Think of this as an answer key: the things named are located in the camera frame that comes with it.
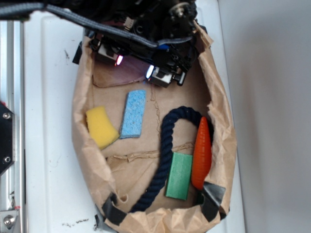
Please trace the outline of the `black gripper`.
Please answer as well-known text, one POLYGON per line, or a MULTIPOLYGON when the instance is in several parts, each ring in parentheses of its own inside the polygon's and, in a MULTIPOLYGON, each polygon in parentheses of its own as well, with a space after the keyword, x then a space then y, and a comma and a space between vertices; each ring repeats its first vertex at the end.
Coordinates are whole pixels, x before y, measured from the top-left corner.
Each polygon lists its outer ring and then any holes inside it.
POLYGON ((44 9, 101 34, 111 48, 101 44, 97 61, 119 66, 122 55, 132 55, 151 64, 145 74, 149 83, 184 84, 192 65, 193 0, 46 0, 44 9))

